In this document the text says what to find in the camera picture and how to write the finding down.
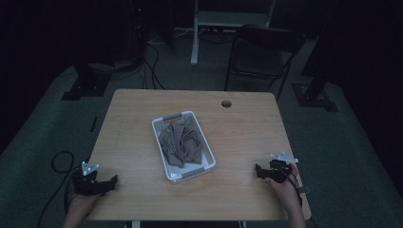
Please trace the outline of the black folding chair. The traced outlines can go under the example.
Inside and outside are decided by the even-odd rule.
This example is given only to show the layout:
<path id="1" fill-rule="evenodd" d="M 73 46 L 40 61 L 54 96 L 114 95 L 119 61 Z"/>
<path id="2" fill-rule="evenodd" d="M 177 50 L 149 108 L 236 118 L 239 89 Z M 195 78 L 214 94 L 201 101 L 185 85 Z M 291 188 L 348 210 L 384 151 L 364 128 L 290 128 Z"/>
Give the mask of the black folding chair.
<path id="1" fill-rule="evenodd" d="M 305 35 L 294 30 L 243 25 L 237 28 L 230 50 L 224 89 L 231 75 L 270 81 L 281 79 L 278 101 L 292 61 L 305 44 Z"/>

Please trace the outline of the white plastic basket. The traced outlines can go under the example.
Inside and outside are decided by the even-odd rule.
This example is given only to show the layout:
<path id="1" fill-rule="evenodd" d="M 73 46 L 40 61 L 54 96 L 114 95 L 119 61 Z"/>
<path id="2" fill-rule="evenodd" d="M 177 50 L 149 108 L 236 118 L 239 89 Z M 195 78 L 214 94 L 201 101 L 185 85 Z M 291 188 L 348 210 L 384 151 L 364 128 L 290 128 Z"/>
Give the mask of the white plastic basket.
<path id="1" fill-rule="evenodd" d="M 192 111 L 152 121 L 166 177 L 184 181 L 210 171 L 216 159 Z"/>

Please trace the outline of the grey-brown cloth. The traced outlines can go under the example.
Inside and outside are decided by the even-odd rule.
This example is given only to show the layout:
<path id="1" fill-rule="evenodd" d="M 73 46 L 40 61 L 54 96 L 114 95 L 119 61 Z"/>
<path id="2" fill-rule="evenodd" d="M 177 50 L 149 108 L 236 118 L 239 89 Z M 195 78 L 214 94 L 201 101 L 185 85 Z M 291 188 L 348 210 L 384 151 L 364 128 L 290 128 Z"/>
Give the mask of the grey-brown cloth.
<path id="1" fill-rule="evenodd" d="M 170 123 L 159 136 L 163 155 L 170 165 L 202 163 L 202 140 L 191 119 Z"/>

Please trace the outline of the white desk frame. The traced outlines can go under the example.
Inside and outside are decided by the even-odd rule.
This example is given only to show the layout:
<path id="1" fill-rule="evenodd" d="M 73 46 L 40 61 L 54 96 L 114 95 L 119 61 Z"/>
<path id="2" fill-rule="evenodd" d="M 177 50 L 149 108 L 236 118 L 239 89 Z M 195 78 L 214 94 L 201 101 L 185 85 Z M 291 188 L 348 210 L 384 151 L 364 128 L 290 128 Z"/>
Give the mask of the white desk frame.
<path id="1" fill-rule="evenodd" d="M 258 24 L 268 27 L 276 2 L 277 0 L 270 0 L 270 5 L 265 13 L 254 13 L 200 10 L 199 0 L 194 0 L 193 46 L 190 65 L 194 67 L 199 61 L 200 27 L 237 28 L 245 24 Z"/>

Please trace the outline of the person's left hand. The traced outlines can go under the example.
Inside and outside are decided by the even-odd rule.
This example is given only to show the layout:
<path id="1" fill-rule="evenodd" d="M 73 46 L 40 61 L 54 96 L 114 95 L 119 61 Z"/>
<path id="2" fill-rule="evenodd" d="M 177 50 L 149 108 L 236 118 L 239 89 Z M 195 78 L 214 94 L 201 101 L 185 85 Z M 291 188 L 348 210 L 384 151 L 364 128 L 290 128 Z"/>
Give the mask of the person's left hand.
<path id="1" fill-rule="evenodd" d="M 69 202 L 67 213 L 77 217 L 86 217 L 99 198 L 100 195 L 83 196 L 76 194 Z"/>

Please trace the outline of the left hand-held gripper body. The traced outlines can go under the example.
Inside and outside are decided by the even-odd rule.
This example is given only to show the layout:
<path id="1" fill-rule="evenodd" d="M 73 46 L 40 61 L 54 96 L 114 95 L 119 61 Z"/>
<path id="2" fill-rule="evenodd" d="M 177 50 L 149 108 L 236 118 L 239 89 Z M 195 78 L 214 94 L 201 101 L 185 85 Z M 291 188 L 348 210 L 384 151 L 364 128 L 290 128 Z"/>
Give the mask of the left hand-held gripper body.
<path id="1" fill-rule="evenodd" d="M 82 196 L 102 195 L 110 190 L 108 181 L 96 181 L 99 164 L 89 164 L 83 161 L 73 172 L 72 183 L 74 193 Z"/>

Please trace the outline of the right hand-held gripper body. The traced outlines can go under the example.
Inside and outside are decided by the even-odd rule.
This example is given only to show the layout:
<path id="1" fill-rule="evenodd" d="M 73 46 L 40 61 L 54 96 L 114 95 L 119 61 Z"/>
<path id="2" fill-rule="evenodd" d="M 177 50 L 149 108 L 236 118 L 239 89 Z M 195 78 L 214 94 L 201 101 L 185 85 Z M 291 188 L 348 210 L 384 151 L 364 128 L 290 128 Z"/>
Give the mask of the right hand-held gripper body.
<path id="1" fill-rule="evenodd" d="M 277 183 L 283 183 L 292 173 L 291 163 L 298 163 L 298 159 L 285 152 L 272 154 L 269 169 L 260 169 L 260 177 L 264 180 L 270 178 Z"/>

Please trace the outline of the person's right hand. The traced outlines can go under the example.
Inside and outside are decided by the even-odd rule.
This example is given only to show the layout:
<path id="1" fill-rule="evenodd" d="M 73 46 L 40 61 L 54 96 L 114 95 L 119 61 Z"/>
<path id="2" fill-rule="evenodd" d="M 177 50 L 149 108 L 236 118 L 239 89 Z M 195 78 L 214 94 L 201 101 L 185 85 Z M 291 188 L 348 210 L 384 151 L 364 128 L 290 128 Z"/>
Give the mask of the person's right hand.
<path id="1" fill-rule="evenodd" d="M 277 183 L 270 178 L 266 178 L 265 181 L 272 187 L 274 192 L 276 193 L 279 201 L 284 206 L 286 211 L 286 206 L 290 204 L 299 204 L 299 196 L 297 195 L 297 174 L 298 171 L 296 167 L 292 164 L 292 173 L 289 175 L 289 180 L 285 180 L 283 183 Z"/>

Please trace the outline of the black stand base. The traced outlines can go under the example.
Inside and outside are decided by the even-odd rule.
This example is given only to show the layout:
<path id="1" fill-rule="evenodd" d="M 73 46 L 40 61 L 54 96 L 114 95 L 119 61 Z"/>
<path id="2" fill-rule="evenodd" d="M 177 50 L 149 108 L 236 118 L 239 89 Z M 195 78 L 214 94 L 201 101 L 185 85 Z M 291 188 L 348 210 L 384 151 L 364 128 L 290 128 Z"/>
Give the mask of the black stand base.
<path id="1" fill-rule="evenodd" d="M 304 107 L 321 107 L 328 112 L 338 112 L 336 104 L 327 96 L 324 87 L 327 81 L 314 78 L 310 84 L 292 83 L 297 102 Z"/>
<path id="2" fill-rule="evenodd" d="M 82 97 L 103 97 L 111 78 L 110 74 L 96 72 L 87 63 L 73 66 L 77 79 L 63 97 L 63 101 L 79 101 Z"/>

